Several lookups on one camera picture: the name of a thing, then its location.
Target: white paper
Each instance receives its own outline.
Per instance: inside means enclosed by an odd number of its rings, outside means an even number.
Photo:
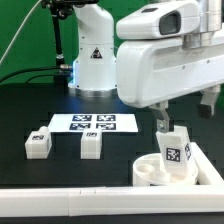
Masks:
[[[86,128],[102,132],[138,132],[134,114],[55,114],[50,132],[83,132]]]

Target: metal bracket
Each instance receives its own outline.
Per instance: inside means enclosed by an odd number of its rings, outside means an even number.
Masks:
[[[202,118],[211,118],[215,114],[215,103],[221,91],[221,86],[213,86],[202,91],[202,99],[198,105],[198,114]]]
[[[149,106],[155,118],[157,119],[157,130],[162,133],[174,131],[174,120],[169,118],[166,111],[168,101],[160,102]]]

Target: green wall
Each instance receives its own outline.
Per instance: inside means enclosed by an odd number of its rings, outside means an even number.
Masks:
[[[37,0],[0,1],[0,57],[23,19]],[[100,0],[99,5],[108,10],[116,22],[136,9],[148,4],[148,0]],[[77,51],[77,21],[75,15],[60,22],[63,51],[66,63],[71,64]],[[121,41],[115,35],[115,46]],[[24,68],[55,65],[54,34],[50,12],[39,6],[27,21],[8,56],[0,67],[0,77]],[[7,82],[25,82],[32,74],[24,74]],[[36,79],[36,82],[49,82],[51,78]]]

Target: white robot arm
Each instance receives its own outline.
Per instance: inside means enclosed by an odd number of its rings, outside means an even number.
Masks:
[[[221,0],[163,1],[120,20],[117,34],[130,40],[117,54],[121,100],[145,107],[205,90],[202,103],[214,104],[224,82],[220,29]]]

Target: black tabletop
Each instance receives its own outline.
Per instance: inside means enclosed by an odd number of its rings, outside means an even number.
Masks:
[[[200,93],[170,101],[176,125],[188,128],[191,141],[224,176],[224,111],[213,118],[197,115]],[[48,126],[54,114],[132,113],[138,133],[103,133],[100,160],[81,160],[81,133],[54,133],[47,160],[27,160],[24,143],[31,131]],[[132,186],[132,164],[159,152],[156,120],[148,108],[124,105],[117,96],[83,98],[53,84],[0,86],[0,188]],[[115,215],[85,217],[0,218],[0,223],[223,223],[224,213]]]

